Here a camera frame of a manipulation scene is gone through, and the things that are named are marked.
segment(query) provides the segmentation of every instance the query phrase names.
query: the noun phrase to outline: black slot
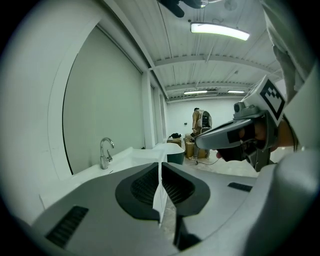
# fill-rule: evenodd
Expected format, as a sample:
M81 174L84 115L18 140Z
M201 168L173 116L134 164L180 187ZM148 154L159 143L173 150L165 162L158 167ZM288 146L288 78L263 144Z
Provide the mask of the black slot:
M253 188L252 186L249 185L245 185L245 184L240 184L240 183L236 183L236 182L231 182L228 187L236 189L236 190L242 190L245 192L250 192L251 189Z
M88 211L88 208L80 206L72 207L49 234L46 235L46 238L55 245L64 248Z

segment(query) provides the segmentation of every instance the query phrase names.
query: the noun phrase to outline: faucet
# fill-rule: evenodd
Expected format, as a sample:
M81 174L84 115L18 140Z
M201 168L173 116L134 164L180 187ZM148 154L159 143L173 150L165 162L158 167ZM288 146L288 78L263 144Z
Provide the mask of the faucet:
M101 142L100 142L100 153L101 153L100 163L101 163L101 168L103 170L108 169L108 163L110 163L113 160L112 156L110 155L109 150L106 151L108 153L108 157L106 157L104 154L104 142L105 141L108 141L113 149L115 148L115 144L110 138L105 137L101 140Z

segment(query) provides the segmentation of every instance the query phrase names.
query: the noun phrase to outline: ceiling beam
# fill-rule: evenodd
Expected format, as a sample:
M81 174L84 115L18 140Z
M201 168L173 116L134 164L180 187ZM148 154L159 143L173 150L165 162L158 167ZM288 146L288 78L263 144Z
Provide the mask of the ceiling beam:
M132 23L128 20L127 16L125 15L125 13L121 10L121 8L118 6L118 4L116 3L115 0L103 0L108 7L112 10L112 12L117 16L117 18L122 22L122 24L125 26L125 28L127 29L127 31L130 33L131 37L135 40L136 44L139 46L139 50L143 53L145 59L147 60L148 64L145 63L141 68L142 72L147 72L149 71L149 67L155 67L155 64L145 46L145 44L143 43L143 41L141 40L140 36L138 35L137 31L135 30L134 26L132 25ZM102 26L102 28L109 33L110 30L110 26L107 25L103 25L104 20L106 19L106 16L102 17L101 21L100 21L100 26ZM117 41L117 43L119 45L121 45L122 43L126 43L126 44L130 44L131 42L129 42L128 39L126 40L122 40L122 42ZM161 88L162 92L165 94L166 97L168 97L168 93L166 91L166 88L163 84L161 84L161 82L157 79L157 77L151 73L150 76L150 81L154 86L157 86L159 88Z
M203 100L229 100L229 99L237 99L242 100L243 96L212 96L212 97L193 97L193 98L184 98L184 99L175 99L168 100L166 103L179 103L179 102L193 102L193 101L203 101Z
M188 84L180 84L180 85L174 85L174 86L167 86L165 90L167 92L170 91L176 91L176 90L182 90L182 89L192 89L192 88L216 88L216 87L236 87L241 89L248 89L251 84L245 84L245 83L234 83L234 82L201 82L201 83L188 83Z
M206 63L206 55L193 55L193 56L183 56L183 57L174 57L174 58L167 58L164 60L158 60L154 63L154 66L149 68L150 70L154 70L157 68L169 66L169 65L175 65L179 63ZM262 70L266 73L274 73L275 70L265 67L261 64L254 63L248 60L240 59L240 58L234 58L234 57L227 57L227 56L211 56L208 59L209 62L227 62L227 63L234 63L239 65L245 65L249 66L255 69Z

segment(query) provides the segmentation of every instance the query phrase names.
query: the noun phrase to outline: backpack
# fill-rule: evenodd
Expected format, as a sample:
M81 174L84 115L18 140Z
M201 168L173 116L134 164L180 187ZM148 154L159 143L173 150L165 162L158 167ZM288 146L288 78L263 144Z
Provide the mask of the backpack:
M209 112L205 111L205 110L198 110L199 112L199 119L196 122L196 124L198 125L198 127L200 128L211 128L212 127L212 119L211 119L211 115L209 114Z

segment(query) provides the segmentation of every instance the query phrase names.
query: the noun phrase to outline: black vent grille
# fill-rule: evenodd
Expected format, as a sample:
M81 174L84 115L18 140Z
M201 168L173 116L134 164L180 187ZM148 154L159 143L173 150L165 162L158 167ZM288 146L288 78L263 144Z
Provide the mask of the black vent grille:
M228 185L228 187L236 189L236 190L246 191L246 192L250 192L251 189L253 188L252 186L245 185L245 184L240 184L240 183L236 183L236 182L231 182Z
M195 192L195 185L173 171L162 169L162 185L172 203L179 204Z
M131 193L133 196L148 206L153 206L154 197L159 185L158 166L148 171L142 177L136 179L131 184Z
M74 206L46 236L55 245L64 248L75 233L89 209Z

